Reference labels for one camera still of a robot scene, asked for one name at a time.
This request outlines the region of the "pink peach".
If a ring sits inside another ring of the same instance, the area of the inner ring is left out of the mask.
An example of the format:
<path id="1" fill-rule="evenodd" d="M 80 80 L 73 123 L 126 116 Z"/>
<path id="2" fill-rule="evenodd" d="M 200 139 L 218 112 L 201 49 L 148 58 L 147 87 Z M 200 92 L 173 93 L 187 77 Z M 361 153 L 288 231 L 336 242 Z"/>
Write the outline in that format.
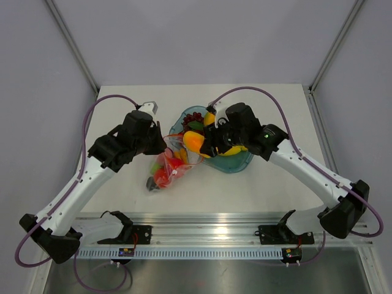
<path id="1" fill-rule="evenodd" d="M 173 151 L 170 148 L 166 148 L 165 151 L 158 155 L 156 162 L 161 167 L 171 166 L 173 159 Z"/>

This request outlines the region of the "orange yellow pepper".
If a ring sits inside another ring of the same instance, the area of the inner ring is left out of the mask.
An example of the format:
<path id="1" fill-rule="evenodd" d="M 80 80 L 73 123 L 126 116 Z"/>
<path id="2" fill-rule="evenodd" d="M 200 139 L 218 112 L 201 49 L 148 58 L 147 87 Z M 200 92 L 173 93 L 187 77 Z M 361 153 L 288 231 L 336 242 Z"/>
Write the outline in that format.
<path id="1" fill-rule="evenodd" d="M 200 148 L 204 141 L 204 136 L 194 131 L 187 131 L 183 135 L 183 143 L 185 147 L 194 153 L 200 152 Z"/>

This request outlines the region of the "dark purple plum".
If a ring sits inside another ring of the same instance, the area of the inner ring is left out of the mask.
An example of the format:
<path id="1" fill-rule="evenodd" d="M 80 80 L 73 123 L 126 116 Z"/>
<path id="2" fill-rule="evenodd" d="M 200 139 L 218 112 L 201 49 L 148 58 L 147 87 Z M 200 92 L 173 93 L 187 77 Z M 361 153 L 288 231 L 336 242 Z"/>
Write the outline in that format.
<path id="1" fill-rule="evenodd" d="M 147 179 L 146 188 L 149 192 L 159 189 L 159 186 L 155 183 L 155 180 L 152 176 Z"/>

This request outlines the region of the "clear orange zip top bag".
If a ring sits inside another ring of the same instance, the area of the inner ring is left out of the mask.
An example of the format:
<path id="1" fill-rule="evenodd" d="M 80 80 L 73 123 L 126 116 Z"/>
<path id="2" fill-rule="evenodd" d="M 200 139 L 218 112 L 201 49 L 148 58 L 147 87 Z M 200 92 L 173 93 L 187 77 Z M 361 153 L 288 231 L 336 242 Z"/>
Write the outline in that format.
<path id="1" fill-rule="evenodd" d="M 188 171 L 203 162 L 203 157 L 191 151 L 183 142 L 183 134 L 164 137 L 167 148 L 154 157 L 146 179 L 148 192 L 167 189 Z"/>

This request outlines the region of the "green round vegetable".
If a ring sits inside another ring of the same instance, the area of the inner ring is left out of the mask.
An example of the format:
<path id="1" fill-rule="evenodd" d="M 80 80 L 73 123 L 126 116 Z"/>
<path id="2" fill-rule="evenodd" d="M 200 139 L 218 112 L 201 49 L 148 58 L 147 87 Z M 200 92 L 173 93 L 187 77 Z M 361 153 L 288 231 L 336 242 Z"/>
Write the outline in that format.
<path id="1" fill-rule="evenodd" d="M 154 175 L 156 171 L 158 171 L 160 168 L 162 168 L 164 166 L 164 164 L 161 164 L 157 161 L 155 161 L 151 168 L 150 168 L 150 174 Z"/>

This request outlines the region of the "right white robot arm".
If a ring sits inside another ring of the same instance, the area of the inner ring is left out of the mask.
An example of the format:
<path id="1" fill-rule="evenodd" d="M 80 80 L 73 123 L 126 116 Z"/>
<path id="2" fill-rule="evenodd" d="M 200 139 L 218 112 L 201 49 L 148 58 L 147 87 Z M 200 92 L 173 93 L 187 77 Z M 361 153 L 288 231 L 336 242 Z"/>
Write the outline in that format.
<path id="1" fill-rule="evenodd" d="M 207 106 L 214 116 L 205 128 L 200 153 L 215 157 L 234 146 L 289 172 L 322 201 L 322 206 L 287 212 L 278 223 L 279 238 L 291 243 L 300 235 L 324 229 L 339 239 L 346 238 L 366 210 L 369 186 L 339 176 L 296 148 L 289 134 L 274 124 L 262 125 L 251 107 L 243 102 Z"/>

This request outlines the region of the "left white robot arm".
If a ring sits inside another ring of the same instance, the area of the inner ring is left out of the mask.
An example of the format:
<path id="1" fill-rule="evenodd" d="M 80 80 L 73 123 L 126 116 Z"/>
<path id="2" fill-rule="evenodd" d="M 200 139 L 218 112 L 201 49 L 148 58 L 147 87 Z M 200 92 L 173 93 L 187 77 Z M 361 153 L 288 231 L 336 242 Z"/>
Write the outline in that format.
<path id="1" fill-rule="evenodd" d="M 132 239 L 133 222 L 119 211 L 93 220 L 77 221 L 76 217 L 135 156 L 165 151 L 167 145 L 155 113 L 146 106 L 128 113 L 122 124 L 95 140 L 82 159 L 80 171 L 43 210 L 20 219 L 27 236 L 55 263 L 68 261 L 84 244 L 125 244 Z"/>

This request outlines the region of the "yellow ginger root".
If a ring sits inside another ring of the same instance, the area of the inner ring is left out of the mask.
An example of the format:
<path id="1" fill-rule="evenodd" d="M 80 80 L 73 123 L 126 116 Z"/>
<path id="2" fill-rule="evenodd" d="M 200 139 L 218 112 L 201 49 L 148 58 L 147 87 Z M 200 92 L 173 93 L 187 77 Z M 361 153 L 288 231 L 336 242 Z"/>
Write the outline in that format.
<path id="1" fill-rule="evenodd" d="M 177 159 L 182 160 L 183 163 L 188 164 L 188 156 L 187 156 L 187 151 L 185 148 L 181 148 L 178 151 L 174 152 L 174 157 Z"/>

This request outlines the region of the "orange red tomato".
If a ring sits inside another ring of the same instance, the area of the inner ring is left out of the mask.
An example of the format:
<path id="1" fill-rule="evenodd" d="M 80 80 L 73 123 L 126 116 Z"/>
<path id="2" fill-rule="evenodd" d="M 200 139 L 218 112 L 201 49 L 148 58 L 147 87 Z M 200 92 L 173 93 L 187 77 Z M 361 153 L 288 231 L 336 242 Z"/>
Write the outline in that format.
<path id="1" fill-rule="evenodd" d="M 171 179 L 164 168 L 160 168 L 155 172 L 153 180 L 160 189 L 165 189 L 171 183 Z"/>

